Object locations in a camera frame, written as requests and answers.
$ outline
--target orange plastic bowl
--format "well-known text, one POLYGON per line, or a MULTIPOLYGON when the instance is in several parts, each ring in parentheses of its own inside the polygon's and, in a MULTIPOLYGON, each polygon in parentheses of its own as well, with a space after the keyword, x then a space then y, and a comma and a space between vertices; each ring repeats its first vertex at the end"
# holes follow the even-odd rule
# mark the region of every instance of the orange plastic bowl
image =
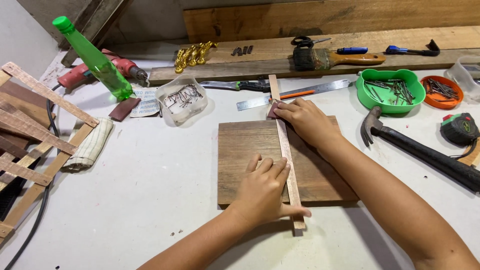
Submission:
POLYGON ((451 108, 454 108, 458 103, 462 102, 463 100, 463 92, 462 92, 462 89, 460 89, 460 87, 452 82, 451 80, 445 78, 445 77, 441 77, 441 76, 427 76, 425 78, 423 78, 422 80, 420 80, 421 84, 423 85, 423 81, 426 81, 428 79, 433 79, 434 81, 437 81, 439 83, 442 83, 444 85, 448 85, 450 86, 455 92, 458 93, 458 100, 453 100, 453 101, 447 101, 447 102, 438 102, 436 101, 435 99, 438 99, 438 100, 447 100, 447 98, 445 98, 444 96, 440 95, 440 94, 428 94, 427 93, 427 96, 425 97, 425 102, 429 105, 432 105, 436 108, 439 108, 439 109, 451 109, 451 108))

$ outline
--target red power drill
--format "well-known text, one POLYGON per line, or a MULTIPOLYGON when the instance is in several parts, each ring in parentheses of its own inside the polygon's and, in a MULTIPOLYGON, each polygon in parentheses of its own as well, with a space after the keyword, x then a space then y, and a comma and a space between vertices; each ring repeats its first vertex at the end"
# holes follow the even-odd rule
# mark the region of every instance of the red power drill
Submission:
MULTIPOLYGON (((139 68, 134 62, 107 49, 103 49, 102 53, 105 54, 110 61, 112 61, 115 67, 119 70, 120 74, 122 74, 125 78, 133 77, 142 82, 147 80, 147 72, 139 68)), ((93 77, 93 74, 88 70, 87 66, 82 63, 74 67, 65 75, 59 77, 57 81, 61 86, 72 90, 75 86, 80 86, 81 81, 86 81, 91 77, 93 77)))

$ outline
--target clear plastic container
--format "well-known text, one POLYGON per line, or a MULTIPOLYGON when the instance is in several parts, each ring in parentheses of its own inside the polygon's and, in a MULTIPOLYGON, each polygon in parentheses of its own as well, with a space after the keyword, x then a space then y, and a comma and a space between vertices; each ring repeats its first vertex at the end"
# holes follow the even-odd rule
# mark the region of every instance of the clear plastic container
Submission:
POLYGON ((456 82, 465 97, 480 101, 480 57, 462 56, 445 71, 445 77, 456 82))
POLYGON ((166 85, 160 86, 155 92, 155 97, 162 104, 164 116, 170 115, 177 123, 185 122, 205 109, 208 104, 205 88, 189 74, 182 74, 166 85))

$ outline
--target green tape measure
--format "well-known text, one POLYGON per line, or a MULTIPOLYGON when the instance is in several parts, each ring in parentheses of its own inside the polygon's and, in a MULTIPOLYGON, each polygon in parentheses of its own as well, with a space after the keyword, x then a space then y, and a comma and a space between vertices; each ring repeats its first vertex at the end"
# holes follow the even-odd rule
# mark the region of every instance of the green tape measure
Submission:
POLYGON ((480 137, 475 120, 468 112, 445 116, 440 132, 450 142, 460 146, 470 145, 473 140, 480 137))

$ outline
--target hand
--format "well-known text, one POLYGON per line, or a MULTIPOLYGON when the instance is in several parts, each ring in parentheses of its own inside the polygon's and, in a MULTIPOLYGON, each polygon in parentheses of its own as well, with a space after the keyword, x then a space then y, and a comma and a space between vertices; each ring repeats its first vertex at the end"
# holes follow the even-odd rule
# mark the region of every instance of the hand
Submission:
POLYGON ((342 138, 328 117, 310 100, 297 98, 290 104, 280 103, 274 113, 290 122, 302 139, 319 150, 342 138))
POLYGON ((282 203, 282 190, 290 172, 287 158, 276 164, 273 164, 273 159, 265 159, 255 169, 260 160, 262 156, 256 154, 248 163, 237 198, 227 210, 237 212, 251 227, 286 216, 311 217, 312 213, 305 207, 282 203))

